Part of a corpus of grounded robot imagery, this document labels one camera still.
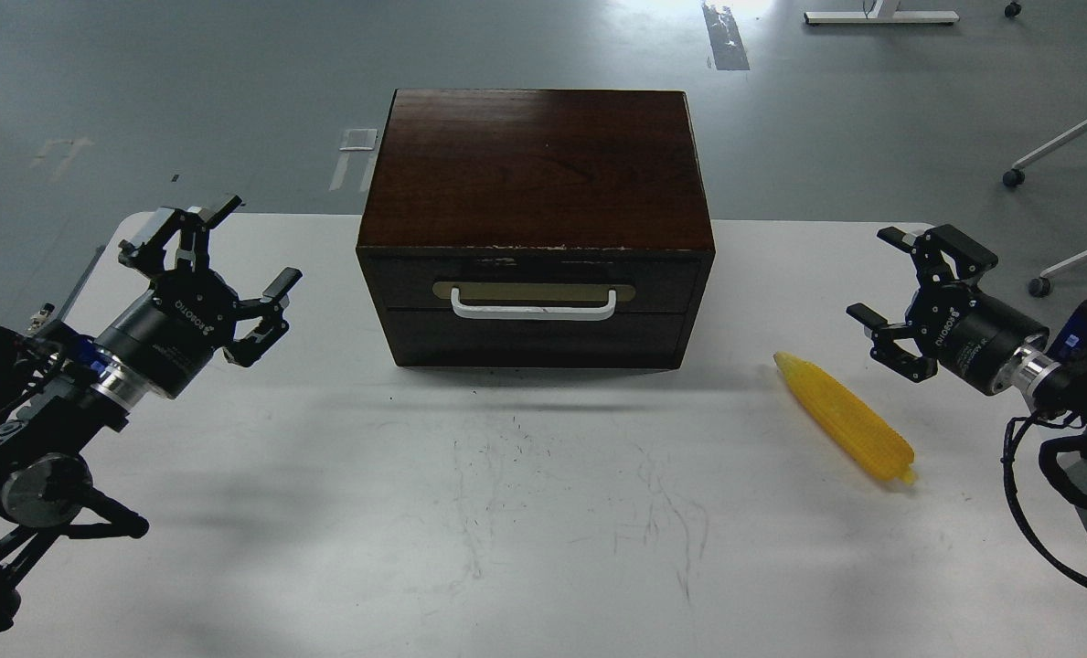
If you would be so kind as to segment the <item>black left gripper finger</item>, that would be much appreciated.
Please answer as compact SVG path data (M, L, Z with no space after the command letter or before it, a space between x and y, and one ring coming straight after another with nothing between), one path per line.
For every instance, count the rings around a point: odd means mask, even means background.
M254 367L264 353L280 342L288 333L289 324L284 320L283 312L289 303L288 291L304 274L293 266L283 268L280 274L272 280L268 287L262 291L258 300L237 300L232 308L232 321L257 318L258 324L243 337L230 340L225 345L226 361L237 367Z
M133 268L146 278L160 278L170 271L200 274L210 270L209 236L226 218L243 204L241 196L213 208L192 206L188 209L163 206L138 229L133 240L118 243L118 262ZM167 268L165 259L171 238L176 243L174 266Z

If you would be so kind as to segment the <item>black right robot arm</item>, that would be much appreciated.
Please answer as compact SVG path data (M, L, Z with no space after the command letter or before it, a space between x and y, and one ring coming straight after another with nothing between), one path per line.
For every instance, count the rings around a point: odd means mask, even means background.
M944 367L982 395L1014 388L1048 418L1078 415L1080 437L1044 444L1040 469L1069 502L1087 511L1087 493L1058 463L1061 452L1087 460L1087 348L1069 358L1048 353L1044 324L982 291L979 280L998 258L961 229L882 228L877 236L911 258L919 291L898 324L867 305L849 305L848 315L864 325L872 343L870 357L911 382Z

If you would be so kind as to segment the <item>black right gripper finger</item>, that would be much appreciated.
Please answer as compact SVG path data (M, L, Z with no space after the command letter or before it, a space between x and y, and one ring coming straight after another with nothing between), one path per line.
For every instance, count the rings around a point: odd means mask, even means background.
M982 276L999 263L994 251L950 224L920 234L882 228L877 238L894 249L905 251L915 268L921 289L955 284L976 286Z
M873 361L888 367L911 382L919 383L936 375L937 363L934 358L910 353L898 343L910 340L915 336L912 326L890 324L885 316L880 316L867 305L862 303L849 305L847 315L852 316L865 330L869 342L872 343L869 355Z

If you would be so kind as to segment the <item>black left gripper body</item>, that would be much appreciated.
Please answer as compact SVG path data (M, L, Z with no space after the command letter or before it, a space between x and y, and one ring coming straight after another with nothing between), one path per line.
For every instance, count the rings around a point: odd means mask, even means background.
M176 398L232 340L238 296L213 271L168 271L150 280L96 345L138 372L165 398Z

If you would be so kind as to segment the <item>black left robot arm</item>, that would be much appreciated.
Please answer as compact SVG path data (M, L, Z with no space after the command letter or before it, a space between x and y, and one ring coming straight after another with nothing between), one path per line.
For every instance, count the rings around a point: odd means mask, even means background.
M24 333L0 325L0 633L18 612L18 583L59 538L139 538L149 522L97 491L83 450L122 430L147 393L176 398L214 353L251 367L288 332L283 312L302 274L284 268L241 299L210 266L209 238L241 200L159 208L118 262L147 289L99 336L46 305Z

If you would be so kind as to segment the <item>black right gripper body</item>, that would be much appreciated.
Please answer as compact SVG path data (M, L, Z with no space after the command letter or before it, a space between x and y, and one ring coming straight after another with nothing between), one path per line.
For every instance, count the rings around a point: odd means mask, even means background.
M921 353L987 396L1010 385L1017 350L1044 350L1050 333L1035 318L961 282L920 286L905 320L916 330Z

